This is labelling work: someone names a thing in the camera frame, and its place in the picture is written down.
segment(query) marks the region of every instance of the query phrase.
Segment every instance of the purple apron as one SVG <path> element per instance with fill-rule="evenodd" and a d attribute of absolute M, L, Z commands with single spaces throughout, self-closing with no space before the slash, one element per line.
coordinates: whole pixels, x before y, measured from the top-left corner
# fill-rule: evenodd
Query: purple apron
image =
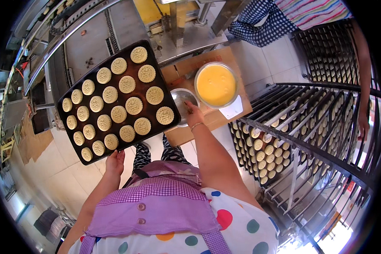
<path fill-rule="evenodd" d="M 201 234 L 212 254 L 231 253 L 208 198 L 199 191 L 198 168 L 157 160 L 144 166 L 141 173 L 137 171 L 141 177 L 134 176 L 128 187 L 112 192 L 96 205 L 79 254 L 90 254 L 96 237 L 173 231 Z"/>

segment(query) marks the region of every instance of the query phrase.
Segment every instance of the apron button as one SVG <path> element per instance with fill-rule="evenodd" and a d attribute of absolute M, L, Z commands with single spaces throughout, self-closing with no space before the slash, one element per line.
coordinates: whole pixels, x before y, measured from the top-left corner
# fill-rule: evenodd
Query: apron button
<path fill-rule="evenodd" d="M 140 219 L 137 220 L 137 223 L 140 224 L 140 225 L 145 224 L 145 219 L 140 218 Z"/>
<path fill-rule="evenodd" d="M 137 209 L 140 210 L 140 211 L 144 211 L 145 210 L 145 204 L 144 203 L 139 203 L 137 205 Z"/>

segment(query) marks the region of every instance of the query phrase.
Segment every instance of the bracelet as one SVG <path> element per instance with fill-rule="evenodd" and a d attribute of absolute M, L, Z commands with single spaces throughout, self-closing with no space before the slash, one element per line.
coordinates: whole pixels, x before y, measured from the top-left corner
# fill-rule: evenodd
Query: bracelet
<path fill-rule="evenodd" d="M 198 126 L 199 124 L 203 124 L 203 123 L 200 122 L 200 123 L 196 123 L 196 124 L 194 124 L 194 125 L 191 127 L 190 131 L 192 132 L 192 131 L 193 131 L 193 128 L 196 127 L 196 126 Z"/>

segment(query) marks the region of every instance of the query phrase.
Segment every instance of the red wire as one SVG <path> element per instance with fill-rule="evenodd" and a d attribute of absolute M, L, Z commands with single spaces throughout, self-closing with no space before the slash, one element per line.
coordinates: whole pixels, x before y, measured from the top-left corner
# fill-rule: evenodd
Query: red wire
<path fill-rule="evenodd" d="M 21 73 L 21 71 L 19 69 L 17 69 L 17 68 L 15 68 L 15 69 L 20 73 L 21 77 L 24 78 L 24 75 Z"/>

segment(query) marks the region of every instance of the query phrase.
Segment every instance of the woman's arm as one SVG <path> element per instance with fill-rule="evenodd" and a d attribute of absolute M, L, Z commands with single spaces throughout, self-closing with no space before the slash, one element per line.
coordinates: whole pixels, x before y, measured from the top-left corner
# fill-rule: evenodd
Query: woman's arm
<path fill-rule="evenodd" d="M 120 152 L 115 150 L 114 153 L 107 158 L 106 172 L 83 204 L 75 225 L 69 231 L 68 236 L 59 248 L 58 253 L 68 253 L 71 246 L 84 234 L 84 231 L 88 229 L 97 203 L 119 188 L 120 176 L 124 170 L 125 156 L 126 154 L 124 153 L 124 150 Z"/>
<path fill-rule="evenodd" d="M 192 114 L 187 117 L 189 127 L 203 123 L 203 113 L 191 102 L 186 102 Z M 222 191 L 226 195 L 247 202 L 262 210 L 241 179 L 233 158 L 204 124 L 192 130 L 195 137 L 197 161 L 203 187 Z"/>
<path fill-rule="evenodd" d="M 358 23 L 353 20 L 354 40 L 357 46 L 357 57 L 360 71 L 360 86 L 361 86 L 361 99 L 358 115 L 358 124 L 360 125 L 359 139 L 364 137 L 367 140 L 367 134 L 370 129 L 367 117 L 367 106 L 370 98 L 370 84 L 371 84 L 371 58 L 368 49 L 368 44 L 364 34 L 362 33 Z"/>

